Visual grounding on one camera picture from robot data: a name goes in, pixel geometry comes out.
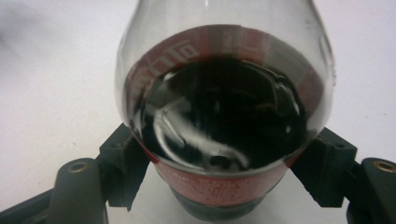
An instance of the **white background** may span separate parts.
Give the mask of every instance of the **white background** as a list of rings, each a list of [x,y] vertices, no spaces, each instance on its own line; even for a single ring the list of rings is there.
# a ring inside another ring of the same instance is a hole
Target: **white background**
[[[396,161],[396,2],[316,0],[336,60],[327,127],[357,161]],[[113,77],[133,0],[0,1],[0,211],[53,187],[68,161],[95,158],[121,123]],[[250,215],[230,223],[347,223],[318,207],[291,172]],[[150,165],[133,211],[110,223],[204,223]]]

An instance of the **cola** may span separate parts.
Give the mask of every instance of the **cola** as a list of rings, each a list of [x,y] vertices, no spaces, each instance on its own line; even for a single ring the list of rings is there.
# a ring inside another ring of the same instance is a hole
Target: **cola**
[[[142,111],[146,148],[208,172],[264,167],[299,148],[306,134],[304,107],[288,78],[232,56],[161,76]]]

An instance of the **dark liquid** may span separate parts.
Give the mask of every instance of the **dark liquid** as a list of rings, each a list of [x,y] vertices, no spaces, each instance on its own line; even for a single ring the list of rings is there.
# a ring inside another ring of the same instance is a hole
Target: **dark liquid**
[[[161,76],[141,118],[146,148],[205,171],[261,168],[296,151],[307,132],[290,81],[232,57],[188,63]]]

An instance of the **cola bottle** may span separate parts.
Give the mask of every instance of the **cola bottle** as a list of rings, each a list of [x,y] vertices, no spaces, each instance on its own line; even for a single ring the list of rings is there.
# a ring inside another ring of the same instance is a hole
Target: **cola bottle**
[[[120,43],[124,123],[193,216],[241,217],[323,129],[332,53],[312,1],[140,1]]]

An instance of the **transparent bottle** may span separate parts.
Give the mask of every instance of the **transparent bottle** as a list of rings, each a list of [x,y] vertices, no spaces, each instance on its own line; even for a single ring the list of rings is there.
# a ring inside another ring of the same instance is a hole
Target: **transparent bottle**
[[[241,217],[323,129],[332,52],[310,0],[144,0],[121,40],[124,123],[193,216]]]

